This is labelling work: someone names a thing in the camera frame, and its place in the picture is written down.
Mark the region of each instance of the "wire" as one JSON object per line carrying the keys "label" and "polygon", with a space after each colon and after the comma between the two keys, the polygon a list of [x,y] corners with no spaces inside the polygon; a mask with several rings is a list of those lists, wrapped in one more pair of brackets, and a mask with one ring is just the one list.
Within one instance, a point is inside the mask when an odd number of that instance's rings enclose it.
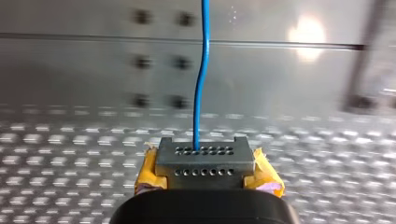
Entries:
{"label": "wire", "polygon": [[210,48],[210,16],[209,16],[209,0],[202,0],[202,59],[199,68],[197,83],[194,94],[194,113],[192,124],[192,142],[195,150],[199,149],[199,125],[201,114],[202,90],[204,88],[207,65],[209,63],[209,48]]}

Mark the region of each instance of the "black object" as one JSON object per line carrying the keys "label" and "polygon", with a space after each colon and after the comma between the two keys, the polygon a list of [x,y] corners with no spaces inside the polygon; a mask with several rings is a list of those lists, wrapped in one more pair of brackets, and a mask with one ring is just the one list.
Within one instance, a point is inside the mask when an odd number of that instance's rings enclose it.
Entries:
{"label": "black object", "polygon": [[175,67],[180,70],[187,70],[191,67],[191,62],[186,57],[176,56],[175,57]]}
{"label": "black object", "polygon": [[149,100],[148,100],[147,95],[145,95],[145,94],[136,94],[134,96],[133,104],[138,106],[138,107],[141,107],[141,108],[148,107],[149,106]]}
{"label": "black object", "polygon": [[180,12],[178,24],[181,26],[193,26],[195,22],[194,16],[188,12]]}
{"label": "black object", "polygon": [[171,105],[176,109],[185,109],[189,106],[189,103],[184,97],[175,95],[171,97]]}
{"label": "black object", "polygon": [[148,69],[151,67],[151,59],[149,58],[149,56],[136,55],[134,58],[134,65],[138,69]]}
{"label": "black object", "polygon": [[241,189],[243,177],[253,175],[253,152],[246,137],[233,142],[173,142],[163,137],[155,175],[166,176],[169,189]]}
{"label": "black object", "polygon": [[249,189],[154,190],[124,203],[110,224],[299,224],[276,196]]}
{"label": "black object", "polygon": [[355,96],[351,99],[351,105],[359,109],[370,109],[375,107],[376,103],[373,98]]}
{"label": "black object", "polygon": [[149,24],[151,21],[151,15],[147,10],[138,9],[135,12],[134,20],[139,24]]}

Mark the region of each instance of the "bolt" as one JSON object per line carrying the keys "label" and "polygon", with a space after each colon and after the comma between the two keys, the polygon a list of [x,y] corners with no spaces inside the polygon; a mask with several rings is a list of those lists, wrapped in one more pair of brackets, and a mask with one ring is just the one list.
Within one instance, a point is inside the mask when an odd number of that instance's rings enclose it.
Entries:
{"label": "bolt", "polygon": [[147,95],[145,95],[145,94],[137,94],[134,97],[133,104],[138,106],[138,107],[141,107],[141,108],[148,107],[149,106],[149,100],[148,100]]}
{"label": "bolt", "polygon": [[151,22],[151,16],[147,10],[138,9],[134,13],[134,21],[138,24],[149,24]]}
{"label": "bolt", "polygon": [[151,59],[149,56],[137,55],[134,58],[134,65],[139,69],[148,69],[151,67]]}
{"label": "bolt", "polygon": [[188,12],[180,12],[178,16],[178,24],[181,26],[193,26],[195,18]]}
{"label": "bolt", "polygon": [[187,70],[191,67],[191,63],[186,57],[176,56],[175,58],[175,67],[180,70]]}
{"label": "bolt", "polygon": [[187,100],[182,96],[172,96],[171,105],[176,109],[185,109],[189,106]]}

